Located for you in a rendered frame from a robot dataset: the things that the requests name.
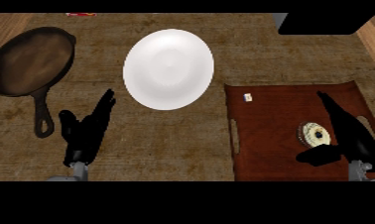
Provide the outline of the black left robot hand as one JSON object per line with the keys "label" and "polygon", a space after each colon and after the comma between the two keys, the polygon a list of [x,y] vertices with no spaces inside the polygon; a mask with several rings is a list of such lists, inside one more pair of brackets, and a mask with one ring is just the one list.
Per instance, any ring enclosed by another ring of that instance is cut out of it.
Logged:
{"label": "black left robot hand", "polygon": [[77,162],[89,166],[95,161],[114,104],[114,91],[110,89],[98,102],[94,113],[83,120],[79,120],[70,110],[63,110],[60,113],[63,137],[69,143],[64,160],[69,168]]}

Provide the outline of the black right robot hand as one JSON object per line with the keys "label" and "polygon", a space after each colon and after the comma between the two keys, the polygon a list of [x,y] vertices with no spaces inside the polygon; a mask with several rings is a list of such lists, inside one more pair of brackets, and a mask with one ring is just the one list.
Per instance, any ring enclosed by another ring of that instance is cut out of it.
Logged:
{"label": "black right robot hand", "polygon": [[339,162],[342,157],[346,157],[349,162],[370,163],[371,171],[375,172],[375,138],[358,118],[342,108],[330,95],[321,91],[317,94],[330,115],[337,144],[308,148],[296,156],[296,160],[320,167]]}

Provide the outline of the cream cupcake with dark centre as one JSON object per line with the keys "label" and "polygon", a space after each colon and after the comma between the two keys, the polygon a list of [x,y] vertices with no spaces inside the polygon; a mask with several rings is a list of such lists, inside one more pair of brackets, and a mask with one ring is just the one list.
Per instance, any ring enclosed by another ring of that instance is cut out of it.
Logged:
{"label": "cream cupcake with dark centre", "polygon": [[331,136],[327,129],[315,122],[303,122],[297,128],[297,139],[311,149],[331,144]]}

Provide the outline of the reddish brown wooden tray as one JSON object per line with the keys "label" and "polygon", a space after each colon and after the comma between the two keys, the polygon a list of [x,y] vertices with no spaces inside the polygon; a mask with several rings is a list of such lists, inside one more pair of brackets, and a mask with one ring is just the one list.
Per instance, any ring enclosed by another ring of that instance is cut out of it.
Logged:
{"label": "reddish brown wooden tray", "polygon": [[[365,117],[375,131],[375,116],[358,84],[225,87],[237,181],[346,181],[349,163],[342,160],[314,167],[296,160],[306,150],[297,139],[302,122],[331,127],[330,115],[317,92],[327,93],[343,109]],[[255,101],[246,102],[252,93]]]}

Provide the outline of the white oval plate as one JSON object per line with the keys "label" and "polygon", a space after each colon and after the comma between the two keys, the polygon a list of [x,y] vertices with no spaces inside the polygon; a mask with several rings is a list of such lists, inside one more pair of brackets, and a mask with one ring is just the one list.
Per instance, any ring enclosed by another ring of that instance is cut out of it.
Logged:
{"label": "white oval plate", "polygon": [[213,76],[210,47],[188,31],[157,31],[129,51],[125,86],[134,99],[154,110],[176,110],[193,104],[209,89]]}

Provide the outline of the brown cast iron skillet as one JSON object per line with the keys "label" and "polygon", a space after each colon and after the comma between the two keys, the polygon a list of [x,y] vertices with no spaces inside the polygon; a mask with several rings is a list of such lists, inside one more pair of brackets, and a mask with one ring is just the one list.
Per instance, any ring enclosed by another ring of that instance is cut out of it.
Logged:
{"label": "brown cast iron skillet", "polygon": [[20,34],[0,47],[0,95],[33,96],[39,138],[48,138],[55,132],[48,93],[71,69],[76,44],[76,36],[64,29],[40,27]]}

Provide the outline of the pale wooden panel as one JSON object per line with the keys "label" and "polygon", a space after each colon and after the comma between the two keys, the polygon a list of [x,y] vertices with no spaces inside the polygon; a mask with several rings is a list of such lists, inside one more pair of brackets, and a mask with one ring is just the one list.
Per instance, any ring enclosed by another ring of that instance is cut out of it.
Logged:
{"label": "pale wooden panel", "polygon": [[375,57],[375,17],[364,24],[356,34],[370,54]]}

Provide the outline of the black appliance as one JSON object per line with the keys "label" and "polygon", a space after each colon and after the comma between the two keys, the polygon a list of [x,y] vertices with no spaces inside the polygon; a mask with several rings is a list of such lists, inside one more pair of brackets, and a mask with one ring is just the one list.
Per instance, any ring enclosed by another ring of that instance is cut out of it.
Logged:
{"label": "black appliance", "polygon": [[373,13],[274,13],[281,35],[352,35]]}

